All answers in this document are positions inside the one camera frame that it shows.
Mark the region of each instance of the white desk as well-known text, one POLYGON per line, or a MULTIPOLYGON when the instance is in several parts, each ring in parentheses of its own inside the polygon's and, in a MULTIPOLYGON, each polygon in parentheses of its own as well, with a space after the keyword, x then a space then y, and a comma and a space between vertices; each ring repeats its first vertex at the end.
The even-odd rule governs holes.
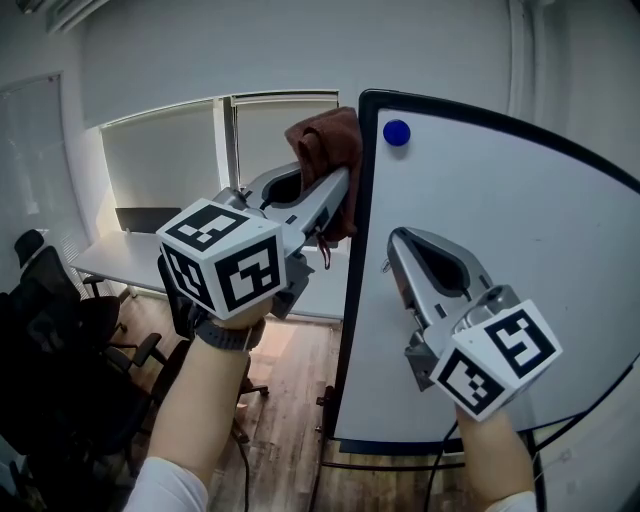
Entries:
POLYGON ((160 245, 156 235, 111 231, 70 265, 85 274, 164 293, 158 256, 160 245))
MULTIPOLYGON (((349 258, 334 252, 331 269, 324 270, 322 255, 305 250, 316 272, 293 310, 294 315, 342 320, 347 289, 349 258)), ((154 234, 112 231, 75 258, 70 266, 94 276, 164 293, 157 260, 160 245, 154 234)))

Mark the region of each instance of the whiteboard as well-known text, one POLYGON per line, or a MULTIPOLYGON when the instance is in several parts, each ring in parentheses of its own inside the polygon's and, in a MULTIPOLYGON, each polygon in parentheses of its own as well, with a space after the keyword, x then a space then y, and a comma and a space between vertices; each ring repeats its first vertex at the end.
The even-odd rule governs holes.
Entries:
POLYGON ((586 411, 640 351, 632 320, 640 307, 640 195, 584 161, 636 190, 638 183, 569 141, 473 107, 375 91, 363 94, 360 117, 360 231, 352 245, 333 436, 433 442, 455 421, 451 399, 436 386, 421 393, 404 357, 415 322, 392 273, 382 271, 389 233, 398 226, 470 250, 495 284, 532 299, 554 330, 565 353, 507 406, 516 429, 586 411), (401 109, 385 108, 387 97, 401 109), (382 135, 394 119, 411 129, 401 148, 382 135))

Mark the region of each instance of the forearm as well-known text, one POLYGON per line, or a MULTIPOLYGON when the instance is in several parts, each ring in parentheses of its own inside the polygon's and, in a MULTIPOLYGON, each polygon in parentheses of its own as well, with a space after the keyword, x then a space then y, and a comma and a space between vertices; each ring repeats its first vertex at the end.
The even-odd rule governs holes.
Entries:
POLYGON ((525 491, 533 491, 529 453, 500 410, 476 422, 456 406, 471 486, 485 507, 525 491))
POLYGON ((229 438, 248 353, 193 341, 153 428, 149 457, 160 457, 209 485, 229 438))

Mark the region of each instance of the window blind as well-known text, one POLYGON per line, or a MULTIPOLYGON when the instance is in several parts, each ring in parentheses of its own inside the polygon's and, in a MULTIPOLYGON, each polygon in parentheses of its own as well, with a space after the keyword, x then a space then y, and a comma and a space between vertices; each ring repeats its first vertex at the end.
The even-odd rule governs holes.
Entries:
POLYGON ((220 191, 212 109, 173 107, 102 129, 119 208, 185 208, 220 191))
POLYGON ((237 105, 237 145, 240 185, 263 172, 294 162, 284 138, 291 125, 338 106, 336 101, 273 101, 237 105))

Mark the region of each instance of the watch strap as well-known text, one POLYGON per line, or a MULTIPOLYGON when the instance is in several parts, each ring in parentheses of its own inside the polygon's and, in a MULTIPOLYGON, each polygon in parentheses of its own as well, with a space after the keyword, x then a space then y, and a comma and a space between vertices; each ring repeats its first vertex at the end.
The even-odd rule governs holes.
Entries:
POLYGON ((261 318, 258 323, 247 329, 225 329, 205 320, 196 326, 196 334, 208 345, 222 350, 240 350, 243 352, 255 348, 264 332, 266 322, 261 318))

